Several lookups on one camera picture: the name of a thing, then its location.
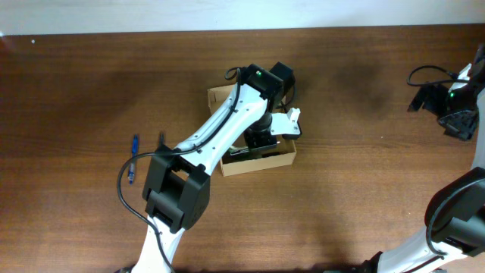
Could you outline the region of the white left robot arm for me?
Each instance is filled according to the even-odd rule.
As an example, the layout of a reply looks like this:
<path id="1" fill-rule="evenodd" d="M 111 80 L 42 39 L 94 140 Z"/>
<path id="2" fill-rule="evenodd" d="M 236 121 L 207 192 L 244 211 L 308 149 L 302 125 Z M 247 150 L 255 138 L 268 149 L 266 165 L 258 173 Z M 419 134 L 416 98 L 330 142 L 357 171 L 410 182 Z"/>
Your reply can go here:
<path id="1" fill-rule="evenodd" d="M 226 153 L 251 155 L 274 149 L 279 140 L 302 135 L 300 110 L 283 102 L 296 89 L 293 69 L 278 62 L 270 70 L 256 64 L 233 67 L 236 83 L 215 113 L 189 138 L 171 149 L 159 143 L 142 190 L 145 213 L 127 210 L 148 228 L 140 257 L 128 272 L 172 272 L 183 233 L 202 216 L 210 199 L 210 179 Z"/>

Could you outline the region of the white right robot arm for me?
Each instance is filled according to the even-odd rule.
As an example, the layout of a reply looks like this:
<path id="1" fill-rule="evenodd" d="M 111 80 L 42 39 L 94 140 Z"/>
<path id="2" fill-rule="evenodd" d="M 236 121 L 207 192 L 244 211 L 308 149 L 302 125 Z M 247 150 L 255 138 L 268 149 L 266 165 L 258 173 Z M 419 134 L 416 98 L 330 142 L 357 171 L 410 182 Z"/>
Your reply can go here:
<path id="1" fill-rule="evenodd" d="M 354 272 L 439 272 L 449 262 L 484 251 L 484 46 L 470 64 L 447 76 L 418 84 L 408 111 L 436 115 L 449 137 L 475 137 L 471 169 L 433 196 L 419 232 L 395 249 L 376 253 Z"/>

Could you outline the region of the black marker pen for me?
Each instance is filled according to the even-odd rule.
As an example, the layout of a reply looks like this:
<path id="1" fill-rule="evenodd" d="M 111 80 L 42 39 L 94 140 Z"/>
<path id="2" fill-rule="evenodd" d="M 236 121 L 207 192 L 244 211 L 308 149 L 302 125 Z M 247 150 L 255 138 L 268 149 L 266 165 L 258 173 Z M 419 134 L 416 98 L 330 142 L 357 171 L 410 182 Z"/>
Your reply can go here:
<path id="1" fill-rule="evenodd" d="M 250 150 L 247 147 L 237 148 L 237 149 L 229 148 L 228 152 L 230 153 L 230 156 L 242 156 L 242 155 L 249 154 Z"/>

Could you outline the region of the brown cardboard box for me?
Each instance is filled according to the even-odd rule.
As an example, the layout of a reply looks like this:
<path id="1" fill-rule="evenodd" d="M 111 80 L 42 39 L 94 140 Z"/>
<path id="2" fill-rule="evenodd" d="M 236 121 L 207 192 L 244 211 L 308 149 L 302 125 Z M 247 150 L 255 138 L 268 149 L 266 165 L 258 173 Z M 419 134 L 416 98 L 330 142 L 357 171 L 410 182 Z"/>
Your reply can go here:
<path id="1" fill-rule="evenodd" d="M 208 89 L 208 107 L 212 114 L 220 108 L 232 89 L 232 85 Z M 296 157 L 295 141 L 285 140 L 281 136 L 277 137 L 277 141 L 276 148 L 257 152 L 255 155 L 249 155 L 247 158 L 232 158 L 225 154 L 218 163 L 221 167 L 222 175 L 227 177 L 291 165 Z"/>

